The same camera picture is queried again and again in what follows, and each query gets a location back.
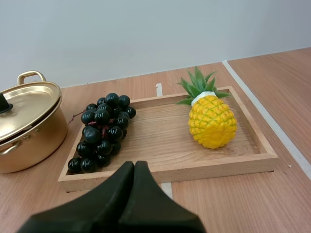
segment pineapple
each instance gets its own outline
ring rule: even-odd
[[[188,92],[186,99],[177,104],[191,105],[189,113],[189,128],[194,140],[206,148],[215,149],[226,145],[235,137],[237,120],[229,106],[220,98],[230,96],[219,92],[214,86],[215,78],[208,82],[215,73],[205,78],[201,71],[195,67],[195,73],[189,72],[193,85],[181,78],[180,85]]]

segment white tape line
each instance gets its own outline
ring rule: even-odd
[[[163,96],[162,83],[157,83],[155,86],[156,86],[156,96]],[[171,182],[162,183],[161,187],[162,187],[163,192],[167,196],[169,196],[171,199],[173,199],[173,192],[172,192],[172,184],[171,184]]]
[[[172,191],[172,183],[162,183],[161,184],[162,191],[170,198],[173,200],[173,191]]]
[[[292,157],[297,161],[302,170],[311,180],[311,165],[303,156],[303,154],[298,150],[298,148],[294,145],[294,143],[289,139],[289,137],[285,134],[285,132],[281,129],[281,127],[276,123],[276,121],[272,118],[272,116],[268,113],[268,111],[264,108],[264,106],[259,102],[253,92],[246,86],[246,84],[242,81],[242,79],[237,75],[237,73],[232,69],[227,61],[223,61],[223,65],[229,71],[234,80],[238,83],[238,85],[242,88],[245,94],[249,97],[258,111],[261,113],[263,118],[270,125],[271,129],[276,133],[279,137],[280,141],[292,155]]]
[[[162,83],[158,83],[156,86],[156,96],[163,96]]]

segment gold pot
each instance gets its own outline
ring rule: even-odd
[[[33,75],[41,82],[24,84]],[[22,73],[17,83],[0,96],[0,173],[20,171],[47,158],[62,144],[68,130],[59,107],[62,94],[58,85],[47,82],[37,71]]]

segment pineapple leaves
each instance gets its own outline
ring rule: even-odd
[[[197,86],[196,85],[196,79],[195,79],[195,76],[188,70],[188,74],[190,76],[190,79],[191,79],[191,82],[194,86]]]
[[[206,83],[204,81],[203,74],[198,67],[195,67],[195,79],[197,82],[196,86],[201,90],[201,92],[203,92],[206,87]]]
[[[186,105],[191,105],[192,99],[184,99],[181,101],[178,101],[176,104],[186,104]]]
[[[208,74],[208,75],[205,77],[205,83],[208,83],[209,78],[210,78],[214,73],[216,73],[216,71],[211,72],[210,74]]]
[[[212,81],[210,81],[207,86],[206,86],[206,91],[213,91],[215,85],[215,78],[212,79]]]
[[[197,87],[192,86],[189,82],[187,82],[183,78],[181,78],[181,82],[178,84],[182,85],[183,88],[187,91],[187,93],[193,98],[201,94],[201,91]]]
[[[194,98],[202,93],[197,87],[192,85],[189,85],[189,89]]]
[[[218,98],[226,98],[226,97],[229,97],[229,96],[230,96],[229,93],[220,92],[220,91],[215,91],[215,95],[216,95]]]
[[[185,89],[185,91],[187,91],[187,93],[189,95],[191,95],[192,97],[194,97],[192,95],[192,93],[190,92],[189,86],[191,86],[191,84],[189,82],[187,82],[186,80],[184,80],[183,78],[181,78],[180,83],[178,83],[179,85],[182,85],[182,87]]]

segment tray rim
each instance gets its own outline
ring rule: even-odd
[[[249,113],[246,106],[241,101],[240,97],[236,93],[236,91],[231,86],[226,86],[222,88],[218,88],[219,91],[226,92],[231,94],[231,100],[232,103],[235,105],[236,111],[239,112],[241,120],[244,122],[245,126],[247,127],[248,131],[250,132],[250,135],[259,149],[259,154],[250,154],[250,155],[242,155],[237,157],[229,157],[229,158],[220,158],[220,159],[212,159],[207,161],[197,161],[193,162],[191,164],[187,165],[162,165],[161,169],[159,169],[159,166],[155,168],[150,168],[151,173],[154,177],[154,179],[159,183],[164,182],[176,182],[176,181],[186,181],[186,180],[197,180],[197,179],[204,179],[204,178],[212,178],[212,177],[219,177],[219,176],[226,176],[223,174],[220,174],[220,172],[223,171],[223,166],[228,167],[227,169],[230,170],[229,174],[227,175],[238,175],[238,174],[248,174],[248,173],[257,173],[257,172],[265,172],[265,171],[273,171],[275,168],[275,164],[278,160],[278,156],[274,152],[273,148],[271,147],[270,143],[266,139],[266,137],[263,135],[261,129]],[[160,105],[167,105],[175,103],[181,99],[183,99],[187,93],[180,93],[180,94],[173,94],[173,95],[167,95],[167,96],[161,96],[161,97],[152,97],[152,98],[145,98],[145,99],[138,99],[133,100],[131,102],[131,105],[135,108],[144,108],[144,107],[155,107]],[[84,125],[81,126],[77,137],[72,145],[72,148],[70,150],[70,153],[67,157],[67,160],[64,164],[64,167],[60,173],[60,176],[58,178],[58,182],[62,184],[64,189],[67,192],[71,191],[79,191],[79,190],[88,190],[88,188],[80,189],[80,188],[68,188],[66,187],[66,184],[68,183],[78,183],[85,181],[93,181],[90,182],[90,189],[94,186],[100,184],[104,180],[106,180],[108,177],[110,177],[115,170],[111,171],[100,171],[100,172],[93,172],[93,173],[86,173],[86,174],[75,174],[75,175],[66,175],[68,169],[67,164],[71,158],[74,157],[75,154],[75,148],[76,145],[80,142],[80,135],[82,134],[82,130],[84,128]],[[196,173],[196,169],[207,169],[209,168],[210,175],[202,174],[201,172]],[[176,178],[175,174],[177,172],[180,172],[180,170],[183,170],[183,172],[194,172],[194,179],[178,179]]]

